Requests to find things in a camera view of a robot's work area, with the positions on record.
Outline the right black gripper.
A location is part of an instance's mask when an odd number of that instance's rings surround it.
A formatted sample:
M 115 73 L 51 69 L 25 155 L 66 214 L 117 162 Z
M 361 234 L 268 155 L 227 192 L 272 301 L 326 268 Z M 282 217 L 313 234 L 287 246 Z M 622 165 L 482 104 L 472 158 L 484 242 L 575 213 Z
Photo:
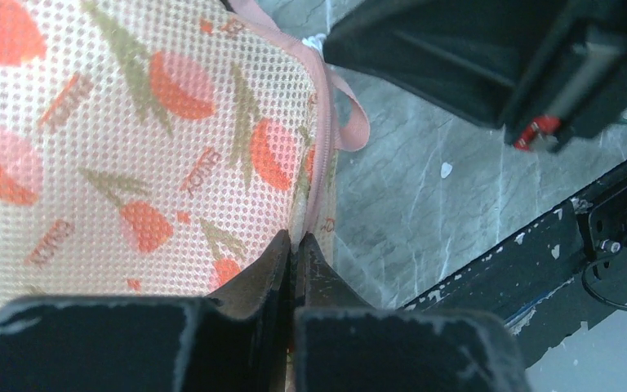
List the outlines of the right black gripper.
M 566 1 L 504 114 L 505 143 L 557 153 L 627 109 L 627 1 Z

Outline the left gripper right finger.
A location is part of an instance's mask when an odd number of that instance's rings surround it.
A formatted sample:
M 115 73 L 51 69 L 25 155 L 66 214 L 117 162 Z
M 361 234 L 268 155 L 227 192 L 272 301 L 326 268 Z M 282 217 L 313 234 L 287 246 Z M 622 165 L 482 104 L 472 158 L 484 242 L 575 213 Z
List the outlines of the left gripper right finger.
M 495 315 L 379 310 L 299 246 L 293 382 L 297 391 L 528 391 L 523 356 Z

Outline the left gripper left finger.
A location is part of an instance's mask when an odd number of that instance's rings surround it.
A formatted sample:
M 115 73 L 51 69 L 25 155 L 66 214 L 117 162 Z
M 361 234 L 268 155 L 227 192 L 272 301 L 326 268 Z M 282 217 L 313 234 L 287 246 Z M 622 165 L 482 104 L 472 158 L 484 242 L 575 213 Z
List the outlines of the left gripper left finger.
M 281 391 L 291 240 L 205 296 L 24 296 L 0 310 L 0 391 Z

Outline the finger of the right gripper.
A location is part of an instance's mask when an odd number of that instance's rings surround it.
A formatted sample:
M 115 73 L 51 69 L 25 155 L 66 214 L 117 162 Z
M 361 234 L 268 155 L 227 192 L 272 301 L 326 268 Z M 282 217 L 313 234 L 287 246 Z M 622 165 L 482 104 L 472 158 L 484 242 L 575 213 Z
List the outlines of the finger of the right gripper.
M 382 78 L 480 127 L 511 121 L 520 84 L 564 1 L 364 1 L 326 62 Z

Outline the pink floral mesh laundry bag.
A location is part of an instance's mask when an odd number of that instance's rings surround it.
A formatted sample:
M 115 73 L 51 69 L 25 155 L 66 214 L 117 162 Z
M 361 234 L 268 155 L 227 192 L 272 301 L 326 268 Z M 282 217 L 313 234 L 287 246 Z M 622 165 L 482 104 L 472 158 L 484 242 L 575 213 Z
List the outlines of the pink floral mesh laundry bag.
M 0 308 L 216 290 L 335 228 L 370 123 L 254 1 L 0 1 Z

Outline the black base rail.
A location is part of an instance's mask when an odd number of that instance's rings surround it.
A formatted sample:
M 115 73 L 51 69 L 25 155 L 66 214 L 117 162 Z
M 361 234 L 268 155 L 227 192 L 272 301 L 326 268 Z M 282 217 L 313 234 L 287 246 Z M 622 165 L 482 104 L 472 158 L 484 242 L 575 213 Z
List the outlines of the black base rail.
M 527 365 L 627 301 L 627 160 L 406 304 L 502 318 Z

